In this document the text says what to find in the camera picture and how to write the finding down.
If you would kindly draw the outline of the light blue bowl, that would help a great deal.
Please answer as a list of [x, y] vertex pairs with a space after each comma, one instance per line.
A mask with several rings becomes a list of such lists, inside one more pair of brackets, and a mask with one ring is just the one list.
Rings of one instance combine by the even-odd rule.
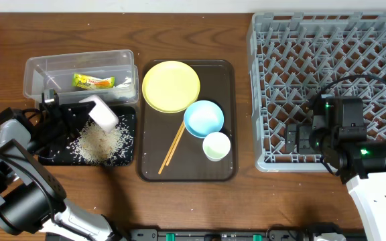
[[224, 114], [216, 103], [209, 100], [199, 100], [186, 109], [184, 124], [192, 136], [204, 139], [207, 135], [222, 129]]

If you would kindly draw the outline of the green orange snack wrapper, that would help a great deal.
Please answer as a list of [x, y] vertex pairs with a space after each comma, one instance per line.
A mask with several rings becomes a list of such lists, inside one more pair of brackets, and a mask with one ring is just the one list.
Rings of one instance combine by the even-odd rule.
[[96, 78], [84, 74], [75, 73], [72, 78], [72, 86], [85, 90], [110, 89], [115, 84], [115, 78]]

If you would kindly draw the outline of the pile of rice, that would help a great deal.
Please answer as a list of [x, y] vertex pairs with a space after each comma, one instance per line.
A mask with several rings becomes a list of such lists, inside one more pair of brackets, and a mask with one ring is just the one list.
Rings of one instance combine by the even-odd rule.
[[133, 160], [134, 136], [135, 117], [132, 114], [122, 114], [110, 133], [90, 119], [67, 150], [79, 164], [125, 166]]

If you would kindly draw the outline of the white cup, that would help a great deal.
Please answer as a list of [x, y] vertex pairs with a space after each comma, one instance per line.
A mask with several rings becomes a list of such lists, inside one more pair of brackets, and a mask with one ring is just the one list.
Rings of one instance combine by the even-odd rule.
[[202, 150], [210, 161], [220, 161], [229, 154], [231, 141], [224, 133], [214, 132], [205, 137]]

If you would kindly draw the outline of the white pink bowl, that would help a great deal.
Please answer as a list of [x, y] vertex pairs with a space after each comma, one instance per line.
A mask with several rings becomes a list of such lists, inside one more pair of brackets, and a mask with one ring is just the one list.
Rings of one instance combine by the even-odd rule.
[[110, 133], [117, 126], [119, 118], [98, 95], [92, 95], [79, 101], [79, 103], [85, 102], [95, 103], [89, 116], [104, 132]]

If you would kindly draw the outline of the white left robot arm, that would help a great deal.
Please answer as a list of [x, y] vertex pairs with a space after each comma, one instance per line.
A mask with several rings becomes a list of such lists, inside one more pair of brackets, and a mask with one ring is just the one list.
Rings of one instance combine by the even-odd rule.
[[131, 239], [104, 215], [70, 202], [60, 182], [34, 158], [58, 137], [78, 137], [77, 122], [95, 108], [92, 101], [54, 102], [0, 112], [0, 227], [7, 233], [44, 232], [47, 240]]

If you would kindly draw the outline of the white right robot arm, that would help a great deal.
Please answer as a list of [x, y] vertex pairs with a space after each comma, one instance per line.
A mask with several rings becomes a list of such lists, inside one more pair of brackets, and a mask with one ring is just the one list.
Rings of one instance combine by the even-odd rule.
[[386, 143], [366, 138], [359, 123], [288, 125], [289, 150], [319, 154], [331, 174], [346, 186], [368, 240], [386, 240]]

